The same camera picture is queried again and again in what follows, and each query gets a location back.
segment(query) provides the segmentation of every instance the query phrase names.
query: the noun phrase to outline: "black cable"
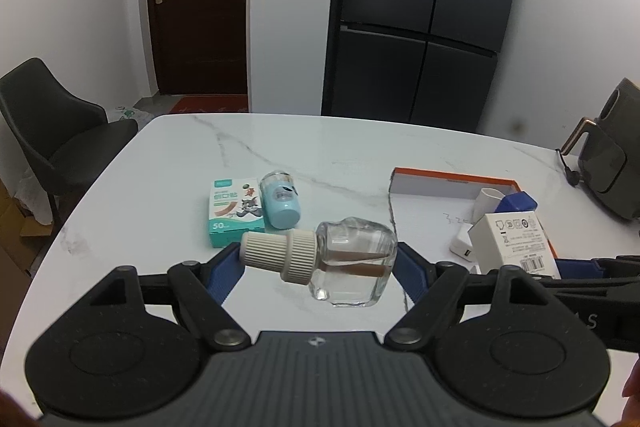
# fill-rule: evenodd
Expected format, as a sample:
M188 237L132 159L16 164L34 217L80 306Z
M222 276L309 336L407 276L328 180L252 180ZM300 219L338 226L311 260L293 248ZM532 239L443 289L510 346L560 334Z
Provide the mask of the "black cable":
M569 165L566 164L564 158L562 157L562 153L559 149L556 149L558 156L560 156L560 161L562 162L562 166L564 167L564 176L566 177L567 182L572 187L575 187L578 183L580 183L580 172L572 171L569 168Z

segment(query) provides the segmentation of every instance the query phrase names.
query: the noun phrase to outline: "blue object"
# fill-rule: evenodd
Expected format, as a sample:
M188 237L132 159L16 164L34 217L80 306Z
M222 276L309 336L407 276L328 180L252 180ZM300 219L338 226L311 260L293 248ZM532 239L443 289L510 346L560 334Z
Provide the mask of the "blue object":
M402 249L400 243L393 274L414 303L419 301L429 289L424 270Z
M300 202L293 179L286 172L272 172L260 182L262 206L271 226L292 229L300 220Z
M602 279L604 270L593 259L556 259L562 279Z
M237 248L211 271L207 292L215 302L222 305L243 273L244 264L240 263L240 245L237 245Z
M529 212L537 207L536 200L526 192L514 192L503 197L494 212Z

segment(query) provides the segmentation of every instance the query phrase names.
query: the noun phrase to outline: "white bottle cap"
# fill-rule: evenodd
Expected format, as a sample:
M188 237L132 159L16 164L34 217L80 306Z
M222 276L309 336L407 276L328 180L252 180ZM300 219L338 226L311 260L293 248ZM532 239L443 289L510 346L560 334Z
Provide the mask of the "white bottle cap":
M280 272L285 282L309 284L316 269L316 233L289 230L287 235L244 232L240 242L240 262Z

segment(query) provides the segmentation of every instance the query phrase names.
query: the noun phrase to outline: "teal box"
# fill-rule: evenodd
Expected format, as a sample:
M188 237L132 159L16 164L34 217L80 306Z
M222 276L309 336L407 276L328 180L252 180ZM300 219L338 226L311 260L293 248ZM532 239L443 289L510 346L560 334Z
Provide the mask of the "teal box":
M244 232L264 232L258 180L215 180L209 196L209 238L216 248L240 241Z

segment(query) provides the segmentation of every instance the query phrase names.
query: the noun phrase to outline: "dark gray refrigerator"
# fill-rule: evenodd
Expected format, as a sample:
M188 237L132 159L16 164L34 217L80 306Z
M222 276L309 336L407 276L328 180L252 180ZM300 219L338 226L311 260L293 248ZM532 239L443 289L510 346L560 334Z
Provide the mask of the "dark gray refrigerator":
M511 0L332 0L322 113L473 132Z

